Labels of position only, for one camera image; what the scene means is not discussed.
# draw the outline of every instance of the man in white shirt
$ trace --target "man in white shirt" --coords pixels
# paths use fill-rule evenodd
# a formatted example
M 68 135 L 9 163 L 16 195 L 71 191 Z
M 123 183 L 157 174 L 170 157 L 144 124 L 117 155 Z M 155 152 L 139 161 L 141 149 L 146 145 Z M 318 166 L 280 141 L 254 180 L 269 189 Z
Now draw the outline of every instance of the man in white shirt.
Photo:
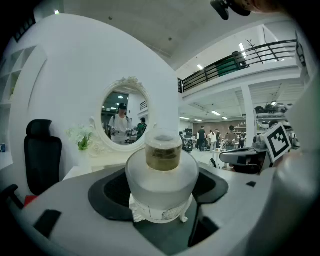
M 216 146 L 217 146 L 217 135 L 210 130 L 210 134 L 208 135 L 209 139 L 210 139 L 210 152 L 212 153 L 214 150 L 216 150 Z
M 111 140 L 119 145 L 125 145 L 129 139 L 128 134 L 132 131 L 132 124 L 129 117 L 125 115 L 127 105 L 121 103 L 118 108 L 119 113 L 110 119 Z

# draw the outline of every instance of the oval mirror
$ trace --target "oval mirror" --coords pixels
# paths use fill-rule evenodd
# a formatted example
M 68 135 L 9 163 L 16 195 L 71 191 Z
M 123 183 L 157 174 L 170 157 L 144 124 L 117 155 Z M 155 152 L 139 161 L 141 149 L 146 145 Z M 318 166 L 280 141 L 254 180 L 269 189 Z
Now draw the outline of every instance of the oval mirror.
M 106 97 L 101 108 L 105 134 L 118 145 L 131 145 L 141 139 L 148 127 L 147 100 L 134 86 L 120 85 Z

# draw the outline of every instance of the label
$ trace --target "label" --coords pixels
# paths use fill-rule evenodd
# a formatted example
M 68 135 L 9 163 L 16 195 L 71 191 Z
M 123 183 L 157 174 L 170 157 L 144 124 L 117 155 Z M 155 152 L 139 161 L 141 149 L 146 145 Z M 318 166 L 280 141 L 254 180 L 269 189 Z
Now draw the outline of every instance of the label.
M 144 215 L 148 219 L 158 220 L 158 221 L 168 221 L 175 219 L 180 215 L 186 203 L 188 201 L 184 201 L 183 203 L 169 209 L 169 210 L 159 210 L 150 208 L 150 206 L 143 204 L 142 202 L 138 201 L 136 198 L 133 198 L 135 205 L 138 208 L 138 211 Z

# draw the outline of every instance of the chair headrest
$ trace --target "chair headrest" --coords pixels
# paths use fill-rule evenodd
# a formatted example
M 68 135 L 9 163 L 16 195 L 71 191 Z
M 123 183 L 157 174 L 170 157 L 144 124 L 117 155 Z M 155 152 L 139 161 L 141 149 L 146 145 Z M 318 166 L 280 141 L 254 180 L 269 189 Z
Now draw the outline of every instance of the chair headrest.
M 50 137 L 49 127 L 51 123 L 51 120 L 45 119 L 32 120 L 26 128 L 26 135 L 33 137 Z

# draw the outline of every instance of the black railing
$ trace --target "black railing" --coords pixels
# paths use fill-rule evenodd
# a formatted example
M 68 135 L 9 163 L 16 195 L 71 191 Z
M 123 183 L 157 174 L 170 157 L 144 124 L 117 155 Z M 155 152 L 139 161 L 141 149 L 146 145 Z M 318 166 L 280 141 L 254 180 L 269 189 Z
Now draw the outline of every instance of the black railing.
M 140 110 L 143 110 L 143 109 L 146 109 L 148 106 L 147 106 L 147 102 L 144 101 L 140 104 Z
M 213 79 L 250 68 L 251 65 L 294 58 L 296 44 L 297 40 L 286 40 L 259 45 L 240 52 L 235 51 L 184 80 L 178 78 L 178 92 L 182 94 Z

